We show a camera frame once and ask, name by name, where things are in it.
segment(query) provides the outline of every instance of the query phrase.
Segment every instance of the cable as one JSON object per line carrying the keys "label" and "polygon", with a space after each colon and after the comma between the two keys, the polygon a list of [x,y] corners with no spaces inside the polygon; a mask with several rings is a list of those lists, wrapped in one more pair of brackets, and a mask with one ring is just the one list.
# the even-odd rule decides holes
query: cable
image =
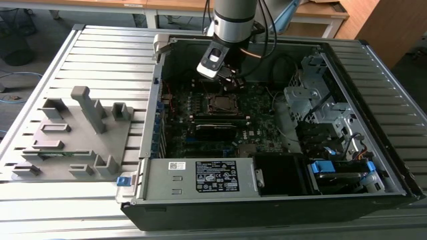
{"label": "cable", "polygon": [[[0,71],[7,73],[6,75],[0,76],[0,79],[7,77],[7,76],[11,76],[11,75],[37,75],[39,77],[39,79],[43,78],[43,75],[41,73],[31,72],[31,71],[9,72],[9,71],[5,71],[2,69],[0,69]],[[6,104],[23,104],[27,101],[6,101],[6,100],[0,99],[0,102],[6,103]]]}
{"label": "cable", "polygon": [[358,155],[356,156],[356,158],[353,159],[353,160],[362,160],[362,156],[364,156],[364,154],[366,154],[368,153],[368,151],[369,151],[369,147],[368,147],[368,145],[364,143],[364,141],[361,140],[361,145],[364,146],[364,149],[361,150],[361,152],[358,153]]}
{"label": "cable", "polygon": [[297,143],[301,143],[301,141],[298,141],[293,138],[289,138],[289,136],[284,133],[284,131],[281,130],[281,128],[278,126],[276,128],[278,129],[280,133],[284,135],[284,137],[286,137],[288,140],[294,141]]}
{"label": "cable", "polygon": [[0,103],[6,103],[6,104],[23,104],[26,102],[27,101],[5,101],[5,100],[0,100]]}
{"label": "cable", "polygon": [[[270,21],[272,21],[272,26],[273,26],[273,32],[274,32],[274,42],[273,42],[273,48],[269,52],[269,54],[264,53],[264,55],[258,55],[257,53],[253,53],[253,52],[249,52],[246,49],[241,48],[241,51],[248,54],[249,56],[252,57],[256,57],[258,59],[266,59],[269,58],[269,56],[274,53],[276,49],[277,49],[277,46],[278,46],[278,31],[277,31],[277,25],[276,25],[276,20],[274,20],[274,17],[273,17],[273,14],[270,12],[270,9],[268,7],[268,4],[266,4],[266,0],[258,0],[260,4],[265,5],[266,7],[266,11],[268,11],[268,15],[269,15],[269,18],[270,18]],[[264,17],[265,17],[265,27],[266,27],[266,41],[265,41],[265,45],[268,46],[269,45],[269,24],[268,24],[268,20],[266,20],[266,13],[265,13],[265,8],[262,7],[262,14],[264,14]]]}
{"label": "cable", "polygon": [[269,87],[266,87],[266,89],[268,89],[269,95],[274,98],[276,96],[274,96],[273,93],[270,92]]}
{"label": "cable", "polygon": [[213,18],[211,18],[211,0],[207,0],[207,17],[209,17],[209,20],[213,22]]}
{"label": "cable", "polygon": [[202,20],[202,34],[205,34],[205,30],[206,30],[206,16],[207,16],[209,4],[210,4],[210,0],[206,0],[205,11],[203,11],[203,20]]}
{"label": "cable", "polygon": [[42,79],[43,75],[41,73],[37,73],[37,72],[31,72],[31,71],[19,71],[19,72],[9,72],[9,71],[5,71],[5,70],[0,70],[2,72],[6,72],[7,74],[0,76],[0,79],[7,77],[7,76],[11,76],[11,75],[38,75]]}
{"label": "cable", "polygon": [[190,22],[194,20],[194,16],[190,18],[189,22],[186,23],[185,27],[190,24]]}
{"label": "cable", "polygon": [[[253,52],[249,52],[246,49],[242,49],[241,48],[241,51],[244,53],[246,53],[248,55],[253,56],[253,57],[257,57],[260,58],[260,62],[257,64],[257,66],[246,73],[242,73],[242,74],[238,74],[236,76],[237,79],[240,78],[244,78],[246,76],[249,76],[250,74],[253,74],[256,72],[256,70],[261,67],[262,63],[264,63],[264,60],[274,53],[276,49],[277,49],[277,46],[278,46],[278,32],[277,32],[277,26],[276,26],[276,21],[274,21],[274,17],[273,17],[273,14],[269,10],[269,7],[268,7],[268,4],[266,4],[266,1],[265,0],[258,0],[258,3],[260,3],[260,7],[261,7],[261,13],[262,13],[262,16],[264,16],[264,20],[265,20],[265,27],[266,27],[266,38],[265,38],[265,49],[264,49],[264,53],[262,53],[262,56],[253,53]],[[269,18],[270,18],[270,21],[272,21],[272,26],[273,26],[273,31],[274,31],[274,45],[273,45],[273,48],[272,48],[272,51],[269,54],[268,53],[268,47],[269,47],[269,23],[268,23],[268,18],[266,18],[266,11],[268,11],[268,15],[269,15]]]}
{"label": "cable", "polygon": [[348,151],[349,151],[350,145],[352,145],[352,143],[353,143],[354,138],[356,138],[358,135],[362,135],[361,132],[356,132],[356,133],[350,136],[350,139],[349,139],[349,141],[348,141],[348,143],[346,143],[345,151],[342,152],[342,157],[341,157],[341,160],[342,160],[342,161],[346,160],[346,156],[348,156]]}
{"label": "cable", "polygon": [[296,77],[298,75],[300,65],[298,65],[296,59],[288,53],[282,52],[274,57],[273,61],[269,64],[270,68],[269,68],[269,71],[268,71],[268,79],[269,79],[270,83],[276,82],[276,66],[277,66],[277,64],[278,64],[281,59],[284,59],[288,64],[290,64],[290,63],[294,64],[294,66],[296,66],[296,74],[294,74],[293,77]]}
{"label": "cable", "polygon": [[276,100],[277,100],[277,96],[281,92],[278,91],[273,97],[273,101],[272,101],[272,109],[276,110]]}
{"label": "cable", "polygon": [[318,104],[314,106],[314,108],[308,112],[306,116],[304,117],[302,121],[306,122],[309,116],[318,111],[318,109],[322,107],[322,105],[326,103],[329,98],[332,97],[333,93],[329,92],[329,94],[322,98],[322,100],[318,102]]}
{"label": "cable", "polygon": [[182,16],[179,16],[179,17],[173,17],[173,16],[170,16],[170,17],[169,17],[169,16],[166,16],[166,15],[163,15],[163,17],[166,17],[167,20],[170,20],[170,17],[171,17],[171,19],[175,19],[175,20],[182,18]]}

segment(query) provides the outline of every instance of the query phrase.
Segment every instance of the side panel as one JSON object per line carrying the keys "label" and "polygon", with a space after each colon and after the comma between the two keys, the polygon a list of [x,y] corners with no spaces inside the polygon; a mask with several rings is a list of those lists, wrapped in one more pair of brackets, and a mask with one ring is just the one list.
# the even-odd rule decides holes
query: side panel
{"label": "side panel", "polygon": [[143,231],[207,230],[345,222],[394,208],[405,196],[293,201],[127,205],[122,211]]}

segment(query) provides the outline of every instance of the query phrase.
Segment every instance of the blue tab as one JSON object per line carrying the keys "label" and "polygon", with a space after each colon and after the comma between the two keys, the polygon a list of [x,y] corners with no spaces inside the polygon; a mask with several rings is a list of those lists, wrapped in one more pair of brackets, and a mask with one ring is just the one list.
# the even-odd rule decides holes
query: blue tab
{"label": "blue tab", "polygon": [[369,167],[369,171],[370,171],[370,172],[374,172],[374,171],[377,170],[377,167],[376,167],[373,161],[369,161],[369,162],[368,162],[368,167]]}
{"label": "blue tab", "polygon": [[118,177],[118,187],[131,187],[131,177],[129,176],[121,176]]}
{"label": "blue tab", "polygon": [[162,121],[161,117],[157,116],[157,117],[154,118],[154,124],[161,124],[161,121]]}
{"label": "blue tab", "polygon": [[316,163],[312,164],[312,169],[313,169],[313,172],[316,174],[320,173],[320,168],[318,168],[318,165]]}
{"label": "blue tab", "polygon": [[159,133],[159,131],[161,131],[161,125],[159,124],[154,125],[153,131],[154,131],[155,134]]}
{"label": "blue tab", "polygon": [[151,142],[153,142],[153,143],[159,143],[159,140],[161,140],[161,134],[157,134],[157,133],[155,133],[155,134],[153,135],[153,140],[151,140]]}
{"label": "blue tab", "polygon": [[157,112],[161,113],[166,109],[166,105],[163,102],[158,101]]}
{"label": "blue tab", "polygon": [[333,161],[316,161],[312,164],[313,172],[317,173],[336,173]]}

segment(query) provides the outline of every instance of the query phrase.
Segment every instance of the black cable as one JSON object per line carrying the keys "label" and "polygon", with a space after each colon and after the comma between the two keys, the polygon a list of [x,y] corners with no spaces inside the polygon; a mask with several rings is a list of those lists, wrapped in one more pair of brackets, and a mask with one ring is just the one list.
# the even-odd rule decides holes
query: black cable
{"label": "black cable", "polygon": [[171,19],[175,19],[175,20],[177,20],[177,19],[181,19],[181,18],[182,18],[182,16],[179,16],[179,17],[173,17],[173,16],[171,16]]}
{"label": "black cable", "polygon": [[300,65],[297,63],[297,60],[292,57],[292,55],[289,55],[285,52],[280,53],[274,57],[273,61],[269,64],[268,79],[269,79],[270,84],[273,84],[276,82],[276,66],[277,66],[277,63],[281,59],[284,59],[286,61],[286,63],[288,63],[286,66],[289,66],[293,63],[293,65],[296,67],[296,72],[300,70]]}
{"label": "black cable", "polygon": [[[262,18],[264,18],[264,21],[265,21],[265,27],[266,27],[266,36],[265,36],[265,48],[264,48],[264,52],[262,52],[262,55],[265,56],[266,53],[268,53],[268,47],[269,47],[269,23],[268,23],[268,17],[266,17],[266,12],[265,12],[265,7],[264,7],[264,4],[262,4],[262,0],[258,0],[258,4],[260,4],[260,9],[261,9],[261,13],[262,13]],[[240,78],[245,78],[246,76],[252,75],[256,70],[261,67],[262,63],[264,63],[264,57],[260,59],[258,61],[258,64],[257,66],[250,70],[248,71],[246,73],[242,73],[242,74],[238,74],[236,76],[237,79]]]}
{"label": "black cable", "polygon": [[328,102],[329,98],[332,97],[333,93],[329,92],[329,94],[322,98],[322,100],[318,102],[318,104],[314,106],[314,108],[308,112],[306,116],[304,117],[302,121],[306,122],[309,116],[318,111],[318,109],[322,107],[322,105]]}
{"label": "black cable", "polygon": [[207,0],[207,16],[209,16],[209,20],[213,22],[213,18],[211,18],[211,0]]}
{"label": "black cable", "polygon": [[273,17],[273,14],[269,10],[269,7],[268,7],[268,4],[266,4],[266,0],[262,0],[262,3],[265,4],[265,7],[268,9],[268,14],[269,14],[269,18],[270,18],[270,21],[272,21],[272,26],[273,26],[273,32],[274,32],[274,42],[273,42],[273,48],[272,48],[272,51],[268,55],[264,55],[264,58],[266,59],[276,51],[277,49],[277,46],[278,46],[278,31],[277,31],[277,25],[276,25],[276,20],[274,20],[274,17]]}
{"label": "black cable", "polygon": [[210,0],[206,0],[206,4],[205,4],[203,20],[202,20],[202,34],[205,34],[205,30],[206,30],[206,16],[207,16],[209,1]]}
{"label": "black cable", "polygon": [[342,152],[342,157],[341,157],[341,160],[342,160],[342,161],[346,160],[346,156],[348,156],[348,151],[349,151],[350,145],[352,145],[352,143],[353,143],[354,138],[356,138],[358,135],[362,135],[361,132],[356,132],[356,133],[350,136],[350,139],[349,139],[348,144],[346,144],[346,147],[345,147],[345,151]]}

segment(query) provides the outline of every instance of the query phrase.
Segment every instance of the slotted metal table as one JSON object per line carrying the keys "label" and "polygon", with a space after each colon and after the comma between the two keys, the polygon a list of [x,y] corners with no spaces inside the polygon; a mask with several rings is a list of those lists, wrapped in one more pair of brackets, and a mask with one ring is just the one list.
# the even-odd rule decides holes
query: slotted metal table
{"label": "slotted metal table", "polygon": [[[199,35],[197,31],[77,26],[37,86],[0,145],[0,238],[2,239],[130,239],[226,238],[318,234],[329,238],[417,236],[426,233],[427,200],[401,209],[382,210],[353,222],[288,227],[232,228],[210,231],[141,231],[121,211],[114,182],[9,182],[9,163],[25,159],[23,148],[45,117],[38,110],[45,98],[70,96],[74,86],[89,86],[103,106],[121,100],[135,108],[122,170],[134,171],[145,129],[154,80],[154,38],[159,33]],[[427,189],[427,117],[405,91],[372,47],[357,40],[286,37],[288,40],[328,42],[361,91],[365,101],[413,172]]]}

